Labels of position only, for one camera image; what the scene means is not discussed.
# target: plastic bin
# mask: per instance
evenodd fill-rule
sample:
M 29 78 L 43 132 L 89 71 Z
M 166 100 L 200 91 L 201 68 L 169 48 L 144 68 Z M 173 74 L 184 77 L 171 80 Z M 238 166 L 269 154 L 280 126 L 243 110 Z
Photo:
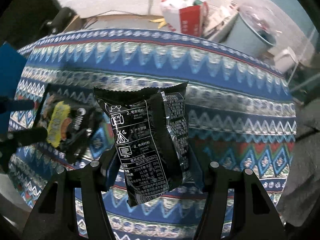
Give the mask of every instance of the plastic bin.
M 276 39 L 267 33 L 265 37 L 260 36 L 239 13 L 235 25 L 223 44 L 252 57 L 258 57 L 275 46 Z

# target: black snack bag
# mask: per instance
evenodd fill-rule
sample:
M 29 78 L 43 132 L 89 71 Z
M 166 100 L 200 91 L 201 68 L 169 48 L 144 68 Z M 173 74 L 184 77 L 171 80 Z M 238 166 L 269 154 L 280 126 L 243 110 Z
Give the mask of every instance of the black snack bag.
M 153 200 L 183 181 L 184 168 L 168 132 L 168 110 L 159 91 L 166 89 L 94 88 L 97 102 L 111 120 L 131 207 Z
M 188 114 L 185 111 L 184 98 L 188 83 L 162 89 L 166 126 L 174 143 L 182 169 L 182 182 L 191 178 L 189 174 Z
M 65 153 L 69 163 L 75 163 L 103 119 L 101 109 L 54 92 L 45 93 L 40 107 L 34 127 L 45 127 L 46 141 Z

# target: trash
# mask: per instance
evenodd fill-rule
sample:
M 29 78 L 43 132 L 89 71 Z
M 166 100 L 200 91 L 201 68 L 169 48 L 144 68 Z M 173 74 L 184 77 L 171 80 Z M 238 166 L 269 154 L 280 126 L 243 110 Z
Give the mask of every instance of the trash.
M 208 18 L 208 23 L 203 31 L 203 37 L 210 41 L 221 42 L 231 31 L 238 16 L 239 6 L 234 0 L 227 0 L 227 2 L 220 6 Z
M 160 6 L 164 18 L 152 21 L 160 23 L 158 28 L 168 25 L 173 32 L 201 36 L 208 15 L 206 0 L 162 0 Z
M 111 119 L 130 207 L 160 197 L 188 176 L 186 86 L 94 89 L 97 102 Z

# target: zigzag pattern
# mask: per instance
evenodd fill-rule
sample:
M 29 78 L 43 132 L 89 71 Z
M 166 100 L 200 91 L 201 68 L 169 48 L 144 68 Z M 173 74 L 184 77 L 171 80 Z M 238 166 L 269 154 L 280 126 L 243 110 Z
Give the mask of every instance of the zigzag pattern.
M 296 134 L 297 131 L 296 121 L 293 122 L 292 126 L 288 121 L 283 126 L 282 122 L 278 122 L 276 125 L 273 120 L 270 124 L 268 124 L 266 120 L 263 121 L 262 125 L 259 121 L 253 124 L 249 118 L 246 119 L 245 123 L 242 118 L 238 118 L 233 122 L 230 116 L 227 116 L 226 119 L 222 121 L 219 115 L 215 115 L 214 118 L 210 120 L 206 112 L 202 113 L 200 118 L 198 118 L 194 110 L 189 112 L 189 127 L 254 135 L 293 135 Z
M 13 176 L 17 177 L 19 181 L 23 182 L 24 188 L 25 190 L 28 190 L 29 195 L 32 195 L 34 199 L 37 199 L 41 194 L 41 190 L 37 190 L 36 186 L 32 186 L 31 181 L 25 177 L 25 174 L 17 171 L 12 163 L 9 164 L 9 169 Z
M 28 157 L 28 163 L 23 161 L 19 156 L 12 155 L 11 163 L 19 168 L 23 173 L 27 176 L 30 176 L 33 179 L 36 179 L 37 184 L 39 187 L 44 188 L 47 181 L 42 179 L 39 175 L 34 174 L 33 169 L 29 166 L 36 166 L 42 169 L 43 173 L 47 173 L 47 176 L 50 177 L 55 170 L 61 166 L 61 164 L 57 163 L 56 161 L 52 160 L 50 157 L 43 155 L 39 150 L 31 151 L 29 148 L 21 148 L 20 151 L 17 153 L 21 155 L 23 153 L 24 157 Z
M 33 110 L 11 112 L 9 126 L 16 130 L 19 129 L 17 125 L 20 125 L 23 128 L 31 128 L 35 117 L 36 115 Z
M 160 229 L 158 230 L 154 230 L 154 226 L 156 225 L 150 225 L 153 227 L 153 235 L 152 236 L 144 236 L 144 235 L 141 235 L 141 231 L 136 231 L 136 232 L 130 232 L 132 233 L 133 235 L 137 235 L 139 236 L 139 238 L 136 238 L 137 236 L 135 236 L 134 238 L 130 238 L 127 234 L 124 234 L 123 237 L 119 237 L 119 235 L 113 231 L 114 235 L 115 235 L 115 238 L 116 240 L 141 240 L 143 237 L 143 240 L 152 240 L 154 239 L 154 237 L 161 237 L 161 238 L 164 238 L 163 236 L 157 236 L 157 233 L 159 233 L 159 235 L 164 235 L 163 233 L 161 234 L 160 232 Z M 187 237 L 189 237 L 190 239 L 192 239 L 194 233 L 196 232 L 196 227 L 197 226 L 192 226 L 192 227 L 188 227 L 186 228 L 185 230 L 183 229 L 180 229 L 180 234 L 177 234 L 177 233 L 173 233 L 173 232 L 168 232 L 168 238 L 181 238 L 181 236 L 183 236 L 183 239 L 186 239 Z M 81 232 L 81 234 L 85 237 L 87 237 L 87 230 L 86 229 L 83 229 L 85 228 L 85 221 L 83 219 L 79 220 L 78 221 L 78 228 L 79 228 L 79 231 Z
M 158 46 L 151 43 L 117 41 L 63 44 L 35 48 L 29 57 L 29 63 L 34 63 L 36 60 L 39 60 L 38 64 L 55 61 L 59 63 L 62 59 L 67 62 L 85 63 L 93 54 L 96 64 L 102 60 L 114 64 L 119 57 L 122 57 L 121 65 L 127 66 L 137 58 L 141 66 L 155 65 L 157 69 L 161 69 L 166 62 L 169 62 L 172 69 L 176 70 L 185 65 L 187 60 L 191 69 L 185 68 L 184 72 L 197 74 L 201 68 L 205 68 L 206 73 L 213 78 L 221 73 L 225 81 L 235 76 L 239 83 L 245 80 L 250 88 L 256 83 L 258 89 L 265 87 L 269 93 L 275 91 L 280 95 L 281 91 L 284 91 L 285 94 L 289 94 L 285 80 L 264 69 L 258 69 L 213 52 L 183 46 Z
M 27 46 L 22 47 L 21 49 L 18 49 L 17 52 L 21 54 L 22 56 L 25 56 L 26 54 L 33 51 L 34 47 L 36 46 L 37 42 L 33 42 Z
M 76 92 L 72 92 L 70 95 L 68 89 L 64 90 L 63 92 L 61 89 L 59 89 L 57 91 L 57 93 L 60 95 L 64 95 L 66 97 L 72 98 L 76 101 L 86 103 L 86 104 L 90 104 L 90 105 L 97 105 L 98 104 L 96 99 L 94 98 L 93 93 L 90 93 L 87 97 L 85 97 L 83 92 L 80 92 L 79 95 L 77 95 Z
M 136 209 L 141 209 L 144 216 L 149 216 L 153 213 L 154 210 L 157 210 L 157 212 L 161 211 L 162 217 L 165 219 L 170 218 L 171 215 L 176 216 L 177 214 L 179 214 L 181 218 L 185 218 L 188 216 L 190 208 L 192 206 L 194 206 L 196 210 L 199 210 L 199 212 L 196 212 L 196 218 L 199 218 L 202 214 L 203 206 L 199 205 L 198 200 L 184 200 L 168 197 L 159 197 L 153 202 L 148 203 L 147 205 L 143 204 L 131 208 L 126 204 L 126 201 L 128 200 L 126 191 L 123 190 L 124 194 L 120 199 L 115 198 L 115 196 L 113 195 L 114 191 L 118 190 L 120 189 L 110 189 L 110 191 L 108 191 L 104 196 L 104 199 L 108 198 L 115 208 L 118 208 L 119 206 L 126 206 L 127 212 L 129 214 L 135 212 Z
M 195 138 L 198 136 L 201 140 L 212 138 L 215 141 L 223 140 L 226 142 L 255 142 L 255 143 L 282 143 L 282 142 L 294 142 L 293 135 L 254 135 L 254 134 L 238 134 L 234 132 L 220 132 L 206 129 L 200 129 L 197 127 L 189 127 L 189 138 Z
M 34 45 L 35 46 L 41 46 L 41 45 L 45 45 L 45 44 L 52 44 L 51 46 L 47 47 L 47 49 L 45 51 L 41 51 L 41 49 L 37 48 L 33 51 L 33 56 L 35 57 L 44 57 L 45 54 L 47 54 L 50 56 L 51 53 L 61 53 L 62 51 L 65 51 L 68 47 L 68 45 L 66 45 L 66 43 L 68 43 L 68 41 L 73 41 L 72 44 L 74 44 L 74 41 L 78 41 L 79 39 L 85 39 L 84 41 L 92 40 L 92 39 L 98 39 L 101 40 L 101 38 L 104 38 L 106 40 L 106 42 L 98 42 L 98 44 L 96 42 L 90 42 L 88 43 L 86 46 L 84 46 L 83 44 L 81 44 L 81 42 L 79 42 L 79 44 L 75 45 L 74 47 L 72 47 L 71 51 L 68 51 L 69 53 L 72 53 L 75 48 L 77 50 L 77 52 L 81 54 L 81 50 L 84 49 L 87 53 L 90 53 L 93 48 L 95 46 L 97 46 L 97 50 L 100 53 L 104 53 L 106 50 L 106 47 L 108 45 L 110 45 L 111 50 L 112 51 L 118 51 L 119 48 L 123 45 L 122 42 L 114 42 L 115 44 L 112 46 L 112 42 L 108 42 L 108 39 L 116 39 L 119 38 L 121 40 L 123 40 L 123 38 L 127 38 L 133 42 L 129 42 L 126 44 L 127 46 L 127 51 L 129 51 L 129 53 L 134 52 L 137 48 L 137 45 L 134 42 L 134 39 L 138 39 L 141 40 L 143 38 L 147 38 L 146 41 L 152 41 L 153 39 L 157 39 L 156 41 L 160 41 L 162 43 L 162 45 L 166 45 L 166 44 L 170 44 L 171 42 L 179 42 L 181 41 L 181 46 L 185 45 L 185 46 L 203 46 L 203 48 L 206 48 L 207 50 L 222 50 L 224 53 L 230 53 L 237 55 L 238 57 L 243 57 L 245 59 L 250 59 L 251 61 L 258 63 L 260 65 L 263 65 L 264 67 L 267 67 L 266 69 L 271 69 L 273 70 L 275 73 L 280 73 L 278 70 L 276 70 L 274 67 L 269 66 L 268 64 L 265 64 L 264 62 L 253 58 L 251 56 L 248 56 L 242 52 L 239 52 L 237 50 L 233 50 L 232 48 L 229 47 L 225 47 L 222 44 L 217 44 L 215 42 L 210 42 L 208 40 L 204 40 L 204 39 L 199 39 L 199 38 L 195 38 L 195 37 L 190 37 L 190 36 L 186 36 L 184 34 L 177 34 L 177 33 L 168 33 L 168 32 L 161 32 L 161 31 L 151 31 L 151 30 L 122 30 L 122 29 L 104 29 L 104 30 L 79 30 L 79 31 L 75 31 L 75 32 L 70 32 L 70 33 L 60 33 L 57 35 L 51 35 L 51 36 L 47 36 L 44 38 L 41 38 L 39 41 L 37 41 Z M 61 45 L 61 49 L 55 49 L 55 46 L 57 46 L 54 43 L 59 43 L 59 42 L 63 42 L 64 44 Z M 24 48 L 22 48 L 21 50 L 26 50 L 29 49 L 28 47 L 33 46 L 33 44 L 30 44 L 29 46 L 26 46 Z M 142 46 L 141 48 L 141 52 L 144 54 L 149 54 L 150 53 L 150 48 L 149 47 L 145 47 Z
M 45 90 L 44 84 L 36 84 L 36 82 L 28 82 L 23 78 L 20 79 L 18 86 L 17 86 L 17 93 L 24 96 L 28 93 L 29 97 L 32 95 L 37 98 L 41 98 Z
M 112 75 L 100 72 L 79 72 L 66 70 L 44 70 L 41 68 L 26 67 L 23 77 L 41 80 L 48 78 L 55 84 L 80 85 L 84 88 L 102 87 L 116 90 L 140 90 L 143 87 L 167 87 L 177 85 L 177 81 L 161 80 L 148 77 L 134 77 L 125 75 Z M 29 91 L 31 82 L 23 86 L 20 80 L 19 93 Z M 249 96 L 225 92 L 215 88 L 200 85 L 188 85 L 186 103 L 196 106 L 204 106 L 224 111 L 234 111 L 246 114 L 258 114 L 264 116 L 295 117 L 294 103 L 275 103 L 270 100 L 252 98 Z

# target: cable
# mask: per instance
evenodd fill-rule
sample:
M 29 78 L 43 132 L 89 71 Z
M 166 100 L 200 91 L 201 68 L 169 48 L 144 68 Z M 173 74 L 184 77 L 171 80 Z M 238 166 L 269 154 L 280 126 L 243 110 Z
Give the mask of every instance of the cable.
M 88 18 L 90 18 L 90 20 L 92 20 L 93 18 L 96 18 L 98 16 L 102 16 L 102 14 L 105 14 L 105 13 L 108 13 L 108 12 L 121 12 L 121 13 L 130 14 L 130 15 L 135 15 L 135 16 L 138 16 L 138 17 L 143 17 L 144 16 L 142 14 L 137 14 L 137 13 L 132 13 L 132 12 L 119 11 L 119 10 L 110 10 L 110 11 L 107 11 L 107 12 L 103 12 L 103 13 L 100 13 L 100 14 L 97 14 L 97 15 L 90 16 Z M 83 29 L 89 28 L 91 25 L 95 24 L 97 21 L 98 20 L 95 20 L 93 23 L 87 24 L 87 26 L 84 26 Z
M 295 92 L 296 90 L 299 90 L 303 87 L 305 87 L 306 85 L 308 85 L 310 82 L 318 79 L 320 77 L 320 73 L 310 77 L 309 79 L 307 79 L 305 82 L 302 82 L 300 85 L 295 86 L 293 89 L 290 90 L 290 92 Z
M 295 143 L 298 143 L 299 141 L 302 141 L 303 139 L 306 139 L 306 138 L 308 138 L 309 136 L 315 135 L 316 133 L 319 132 L 319 130 L 317 130 L 317 129 L 313 128 L 313 127 L 310 127 L 310 128 L 311 128 L 312 130 L 311 130 L 311 131 L 308 131 L 308 132 L 306 132 L 306 133 L 304 133 L 304 134 L 302 134 L 302 135 L 300 135 L 299 137 L 297 137 L 296 140 L 295 140 Z
M 109 12 L 121 12 L 121 13 L 127 13 L 127 14 L 131 14 L 131 15 L 139 16 L 139 17 L 143 17 L 143 16 L 144 16 L 144 15 L 138 14 L 138 13 L 132 13 L 132 12 L 126 12 L 126 11 L 119 11 L 119 10 L 110 10 L 110 11 L 107 11 L 107 12 L 103 12 L 103 13 L 99 13 L 99 14 L 97 14 L 97 15 L 90 16 L 90 17 L 88 17 L 88 18 L 94 18 L 94 17 L 97 17 L 97 16 L 101 16 L 101 14 L 105 14 L 105 13 L 109 13 Z

